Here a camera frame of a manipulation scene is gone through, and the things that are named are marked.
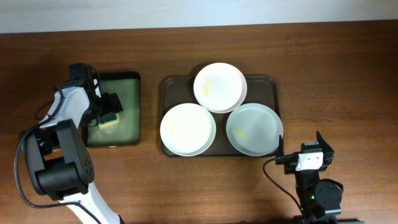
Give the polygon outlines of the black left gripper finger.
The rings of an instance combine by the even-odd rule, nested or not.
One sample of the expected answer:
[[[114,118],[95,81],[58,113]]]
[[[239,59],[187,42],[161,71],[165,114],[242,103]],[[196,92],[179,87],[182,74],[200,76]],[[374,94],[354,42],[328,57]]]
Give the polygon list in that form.
[[[112,104],[109,93],[101,94],[101,111],[100,116],[106,116],[107,114],[112,113]]]
[[[123,106],[120,102],[120,99],[119,99],[117,93],[110,94],[110,103],[111,103],[111,109],[113,112],[119,113],[120,111],[123,110]]]

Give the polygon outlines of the green and yellow sponge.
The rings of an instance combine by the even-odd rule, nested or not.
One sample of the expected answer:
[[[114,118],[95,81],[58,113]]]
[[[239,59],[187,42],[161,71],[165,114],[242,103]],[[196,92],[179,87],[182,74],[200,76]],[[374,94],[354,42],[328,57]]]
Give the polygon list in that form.
[[[118,113],[109,114],[99,119],[99,128],[106,129],[119,124],[120,118]]]

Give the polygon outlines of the pale green plate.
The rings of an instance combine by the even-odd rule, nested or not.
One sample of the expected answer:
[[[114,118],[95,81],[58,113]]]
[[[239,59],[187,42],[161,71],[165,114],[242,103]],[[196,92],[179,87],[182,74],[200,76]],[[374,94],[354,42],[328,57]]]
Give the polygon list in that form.
[[[226,134],[239,152],[259,157],[276,151],[279,140],[284,135],[284,128],[280,117],[270,107],[246,103],[229,115]]]

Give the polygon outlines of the white plate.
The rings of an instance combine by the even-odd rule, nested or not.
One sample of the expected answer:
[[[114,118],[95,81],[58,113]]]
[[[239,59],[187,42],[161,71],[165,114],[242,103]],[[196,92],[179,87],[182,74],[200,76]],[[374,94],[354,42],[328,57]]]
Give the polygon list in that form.
[[[204,107],[182,103],[166,112],[160,123],[160,138],[172,153],[192,157],[205,152],[216,136],[216,122]]]
[[[195,77],[193,92],[197,102],[214,113],[228,113],[240,106],[248,92],[242,72],[228,63],[212,63]]]

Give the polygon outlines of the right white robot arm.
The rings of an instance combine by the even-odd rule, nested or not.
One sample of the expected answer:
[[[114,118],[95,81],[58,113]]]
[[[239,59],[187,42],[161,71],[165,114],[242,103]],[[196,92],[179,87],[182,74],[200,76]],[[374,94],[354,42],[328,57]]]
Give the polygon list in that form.
[[[162,107],[161,143],[180,157],[200,156],[215,146],[217,120],[209,110],[194,103]],[[344,187],[319,173],[332,163],[334,150],[316,133],[315,142],[303,143],[299,152],[284,153],[283,125],[279,115],[266,105],[246,103],[226,117],[225,137],[237,151],[252,157],[274,154],[271,161],[294,174],[296,203],[302,216],[298,223],[336,223],[341,213]]]

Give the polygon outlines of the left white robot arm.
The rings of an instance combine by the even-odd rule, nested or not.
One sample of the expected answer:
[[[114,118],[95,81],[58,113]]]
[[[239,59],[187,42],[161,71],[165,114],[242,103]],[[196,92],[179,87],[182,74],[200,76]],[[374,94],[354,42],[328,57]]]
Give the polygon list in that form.
[[[68,207],[82,223],[122,223],[94,183],[93,161],[78,127],[84,116],[101,111],[100,81],[76,80],[57,86],[52,105],[40,123],[23,132],[17,152],[24,154],[34,190],[53,203],[37,205],[22,191],[19,165],[14,177],[21,199],[32,208]]]

